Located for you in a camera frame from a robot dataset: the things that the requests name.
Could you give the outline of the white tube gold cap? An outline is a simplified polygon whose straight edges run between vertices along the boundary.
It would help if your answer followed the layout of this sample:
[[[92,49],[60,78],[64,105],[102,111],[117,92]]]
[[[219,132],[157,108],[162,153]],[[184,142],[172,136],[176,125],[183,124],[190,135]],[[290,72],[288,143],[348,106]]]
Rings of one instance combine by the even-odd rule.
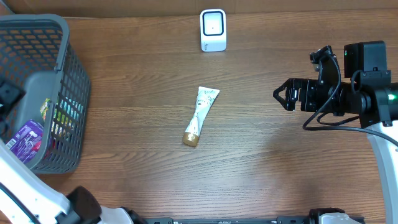
[[[188,146],[197,146],[204,120],[220,93],[219,89],[198,87],[195,111],[185,129],[182,142]]]

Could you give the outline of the green snack packet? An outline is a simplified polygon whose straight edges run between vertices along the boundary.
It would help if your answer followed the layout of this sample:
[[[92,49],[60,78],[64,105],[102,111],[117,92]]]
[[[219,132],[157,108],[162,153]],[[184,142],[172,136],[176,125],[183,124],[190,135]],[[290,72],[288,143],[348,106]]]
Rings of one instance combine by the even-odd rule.
[[[47,114],[47,111],[49,110],[51,102],[52,102],[51,99],[46,98],[45,101],[43,102],[42,106],[40,107],[40,114],[41,114],[43,121],[46,120],[46,114]]]

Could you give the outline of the purple pad package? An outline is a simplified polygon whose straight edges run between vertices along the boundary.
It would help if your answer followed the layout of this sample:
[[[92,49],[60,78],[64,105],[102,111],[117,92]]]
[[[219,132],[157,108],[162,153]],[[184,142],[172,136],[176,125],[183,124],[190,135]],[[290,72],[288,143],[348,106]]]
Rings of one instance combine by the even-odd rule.
[[[40,149],[44,128],[28,120],[6,144],[8,149],[24,164],[30,162]]]

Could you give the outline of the teal snack packet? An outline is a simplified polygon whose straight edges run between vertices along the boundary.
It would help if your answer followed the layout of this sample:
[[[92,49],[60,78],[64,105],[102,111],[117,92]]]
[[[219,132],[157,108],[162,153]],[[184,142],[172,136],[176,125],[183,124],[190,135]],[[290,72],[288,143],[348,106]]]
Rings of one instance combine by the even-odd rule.
[[[53,114],[52,132],[59,137],[68,139],[78,127],[78,120],[84,111],[84,107],[75,100],[65,98],[56,104]]]

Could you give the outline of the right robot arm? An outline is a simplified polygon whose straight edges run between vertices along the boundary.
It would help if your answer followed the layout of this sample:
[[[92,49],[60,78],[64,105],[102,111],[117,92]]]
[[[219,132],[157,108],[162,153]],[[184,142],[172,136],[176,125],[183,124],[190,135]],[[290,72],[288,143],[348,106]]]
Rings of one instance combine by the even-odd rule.
[[[306,131],[364,133],[376,157],[386,222],[397,223],[397,84],[382,40],[344,47],[344,68],[329,45],[309,55],[318,78],[290,78],[273,92],[287,111],[300,102]]]

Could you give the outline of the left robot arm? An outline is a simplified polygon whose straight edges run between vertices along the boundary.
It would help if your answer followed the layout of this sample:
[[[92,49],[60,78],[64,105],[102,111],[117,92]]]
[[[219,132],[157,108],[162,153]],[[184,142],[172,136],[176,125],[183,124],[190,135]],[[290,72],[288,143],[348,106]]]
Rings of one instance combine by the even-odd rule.
[[[21,140],[1,144],[1,211],[12,223],[145,223],[135,211],[101,206],[79,186],[68,195],[41,181],[14,153],[16,146],[44,149],[50,126],[36,124]]]

